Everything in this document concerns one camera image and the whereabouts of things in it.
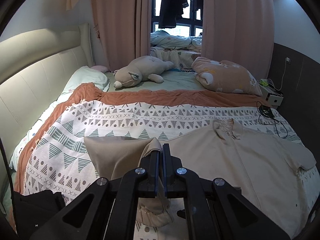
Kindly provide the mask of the patterned white bedspread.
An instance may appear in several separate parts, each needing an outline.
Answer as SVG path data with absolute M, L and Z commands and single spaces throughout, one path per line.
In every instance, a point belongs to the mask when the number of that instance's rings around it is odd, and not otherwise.
M 258 123 L 255 95 L 209 90 L 140 90 L 103 92 L 95 85 L 80 85 L 66 102 L 55 107 L 35 136 L 22 150 L 16 167 L 15 190 L 23 195 L 43 190 L 61 192 L 71 203 L 99 176 L 84 143 L 84 137 L 174 139 L 209 125 L 213 120 L 234 119 L 243 128 L 268 135 L 276 129 Z M 286 122 L 285 140 L 302 145 Z M 316 168 L 298 170 L 307 196 L 309 213 L 319 197 Z

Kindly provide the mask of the orange cartoon pillow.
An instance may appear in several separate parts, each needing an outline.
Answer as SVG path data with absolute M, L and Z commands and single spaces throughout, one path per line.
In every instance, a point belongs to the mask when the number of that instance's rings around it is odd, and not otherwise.
M 208 90 L 262 96 L 255 77 L 237 63 L 197 57 L 191 66 L 196 72 L 197 81 Z

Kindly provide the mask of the beige plush toy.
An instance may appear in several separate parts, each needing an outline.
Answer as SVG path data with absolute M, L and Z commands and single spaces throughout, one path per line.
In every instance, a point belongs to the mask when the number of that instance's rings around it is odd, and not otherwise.
M 144 81 L 163 83 L 161 74 L 174 69 L 171 61 L 162 61 L 153 56 L 141 56 L 131 61 L 126 67 L 114 72 L 114 88 L 133 87 Z

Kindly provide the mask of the black garment on bed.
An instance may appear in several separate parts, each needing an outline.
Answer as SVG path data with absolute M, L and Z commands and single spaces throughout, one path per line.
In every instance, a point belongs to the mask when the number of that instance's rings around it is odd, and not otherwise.
M 61 192 L 44 190 L 25 196 L 15 191 L 12 211 L 19 239 L 29 239 L 65 206 Z

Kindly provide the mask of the cream bedside table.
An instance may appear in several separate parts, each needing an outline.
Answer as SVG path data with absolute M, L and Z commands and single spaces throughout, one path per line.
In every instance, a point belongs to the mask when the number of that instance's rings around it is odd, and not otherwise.
M 262 98 L 265 101 L 267 101 L 271 105 L 272 108 L 277 109 L 281 105 L 284 97 L 281 94 L 273 91 L 268 86 L 266 87 L 266 86 L 263 86 L 260 84 L 259 87 L 262 92 Z

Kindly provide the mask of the crumpled light duvet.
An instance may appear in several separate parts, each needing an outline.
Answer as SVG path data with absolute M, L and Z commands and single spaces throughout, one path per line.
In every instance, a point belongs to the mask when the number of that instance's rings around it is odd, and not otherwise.
M 170 61 L 177 69 L 191 69 L 194 60 L 201 56 L 201 36 L 173 36 L 164 30 L 150 34 L 150 55 Z

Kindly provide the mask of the green item on nightstand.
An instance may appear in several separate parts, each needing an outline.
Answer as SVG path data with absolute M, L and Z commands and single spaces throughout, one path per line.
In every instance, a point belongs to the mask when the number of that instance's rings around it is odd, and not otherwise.
M 263 87 L 268 87 L 269 86 L 268 79 L 260 79 L 259 84 Z

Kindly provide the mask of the light green pillow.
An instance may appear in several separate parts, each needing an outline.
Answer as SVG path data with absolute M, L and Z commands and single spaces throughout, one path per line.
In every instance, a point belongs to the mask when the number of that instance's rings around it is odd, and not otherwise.
M 74 72 L 61 94 L 71 93 L 83 83 L 93 83 L 100 90 L 104 90 L 110 85 L 110 81 L 104 73 L 88 66 L 83 66 Z

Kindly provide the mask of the right pink curtain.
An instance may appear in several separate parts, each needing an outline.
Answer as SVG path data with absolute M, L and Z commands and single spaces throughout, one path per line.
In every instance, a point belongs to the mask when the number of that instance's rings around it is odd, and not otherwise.
M 274 46 L 273 0 L 204 0 L 202 56 L 268 76 Z

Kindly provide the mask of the pink curtain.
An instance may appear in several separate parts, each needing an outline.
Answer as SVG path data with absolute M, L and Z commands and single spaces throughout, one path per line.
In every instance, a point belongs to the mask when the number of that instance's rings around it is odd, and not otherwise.
M 150 54 L 151 0 L 91 0 L 91 5 L 110 71 Z
M 204 0 L 202 56 L 268 76 L 274 46 L 273 0 Z

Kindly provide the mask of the cream padded headboard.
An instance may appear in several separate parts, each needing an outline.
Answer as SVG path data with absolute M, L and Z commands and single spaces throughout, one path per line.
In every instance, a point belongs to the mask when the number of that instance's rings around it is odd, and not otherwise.
M 62 93 L 93 66 L 89 24 L 32 30 L 1 42 L 1 139 L 8 155 Z

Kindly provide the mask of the left pink curtain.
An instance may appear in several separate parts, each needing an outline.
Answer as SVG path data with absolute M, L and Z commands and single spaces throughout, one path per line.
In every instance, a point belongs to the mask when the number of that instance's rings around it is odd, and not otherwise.
M 150 54 L 151 0 L 91 0 L 91 5 L 110 71 Z

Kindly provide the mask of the dark hanging garment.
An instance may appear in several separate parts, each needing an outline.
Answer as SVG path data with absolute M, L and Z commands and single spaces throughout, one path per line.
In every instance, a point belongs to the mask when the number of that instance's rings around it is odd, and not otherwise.
M 188 7 L 188 0 L 161 0 L 158 27 L 175 28 L 182 19 L 183 9 Z

